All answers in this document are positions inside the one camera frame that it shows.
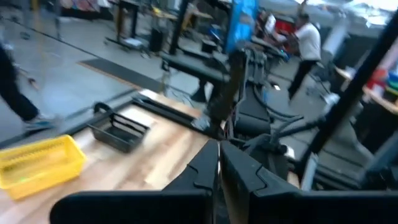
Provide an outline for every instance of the sneaker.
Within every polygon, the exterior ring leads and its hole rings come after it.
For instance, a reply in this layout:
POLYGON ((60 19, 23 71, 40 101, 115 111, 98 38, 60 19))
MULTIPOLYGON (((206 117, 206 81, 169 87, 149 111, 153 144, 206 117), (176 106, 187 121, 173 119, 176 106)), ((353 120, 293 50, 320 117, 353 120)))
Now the sneaker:
POLYGON ((57 126, 57 121, 58 119, 56 116, 46 116, 40 114, 33 120, 25 122, 25 130, 37 131, 37 130, 54 128, 57 126))

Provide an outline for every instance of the black pants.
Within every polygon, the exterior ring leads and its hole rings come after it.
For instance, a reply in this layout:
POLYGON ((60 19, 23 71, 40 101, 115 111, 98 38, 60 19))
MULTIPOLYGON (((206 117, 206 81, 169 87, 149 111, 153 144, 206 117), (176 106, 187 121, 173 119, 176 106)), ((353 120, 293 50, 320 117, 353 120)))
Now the black pants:
POLYGON ((306 74, 311 71, 312 67, 316 65, 318 60, 303 60, 298 66, 297 73, 294 76, 293 82, 289 87, 289 98, 292 99, 299 90, 301 83, 303 82, 306 74))
POLYGON ((8 106, 24 121, 34 119, 38 109, 22 95, 17 86, 17 72, 11 59, 0 44, 0 96, 8 106))

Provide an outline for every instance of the white t-shirt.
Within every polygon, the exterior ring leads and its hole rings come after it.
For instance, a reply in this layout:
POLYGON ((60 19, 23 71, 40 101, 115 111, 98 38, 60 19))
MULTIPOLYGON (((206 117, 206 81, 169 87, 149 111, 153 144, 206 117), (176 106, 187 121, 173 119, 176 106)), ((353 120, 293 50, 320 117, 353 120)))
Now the white t-shirt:
POLYGON ((321 37, 314 25, 305 24, 294 34, 303 60, 321 60, 321 37))

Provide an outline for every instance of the person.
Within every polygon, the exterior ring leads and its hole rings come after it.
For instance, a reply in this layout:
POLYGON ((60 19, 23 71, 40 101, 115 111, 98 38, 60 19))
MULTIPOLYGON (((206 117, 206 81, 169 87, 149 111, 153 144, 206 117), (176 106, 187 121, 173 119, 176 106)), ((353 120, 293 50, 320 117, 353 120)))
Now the person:
POLYGON ((261 10, 259 16, 256 19, 256 26, 254 29, 255 36, 257 38, 263 39, 264 38, 264 27, 266 26, 268 18, 268 13, 265 10, 261 10))
POLYGON ((0 44, 0 96, 24 122, 26 131, 53 128, 56 117, 46 116, 28 100, 18 89, 17 69, 12 64, 12 59, 0 44))
POLYGON ((309 15, 300 14, 297 18, 296 26, 297 31, 287 38, 275 38, 279 39, 275 43, 276 47, 298 42, 298 50, 302 60, 288 89, 290 100, 299 90, 306 74, 321 60, 321 37, 318 29, 311 24, 309 15))

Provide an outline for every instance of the black floor mat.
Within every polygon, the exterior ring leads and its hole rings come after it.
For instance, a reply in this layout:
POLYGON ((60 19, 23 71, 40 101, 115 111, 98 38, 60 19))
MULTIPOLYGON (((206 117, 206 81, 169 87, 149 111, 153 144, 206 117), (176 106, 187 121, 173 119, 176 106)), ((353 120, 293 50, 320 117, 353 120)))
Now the black floor mat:
POLYGON ((138 89, 148 89, 156 93, 160 91, 160 82, 145 75, 141 75, 140 73, 137 73, 126 67, 110 62, 109 60, 97 58, 92 60, 84 60, 79 62, 79 64, 96 72, 102 73, 103 75, 121 79, 132 84, 132 86, 138 89))

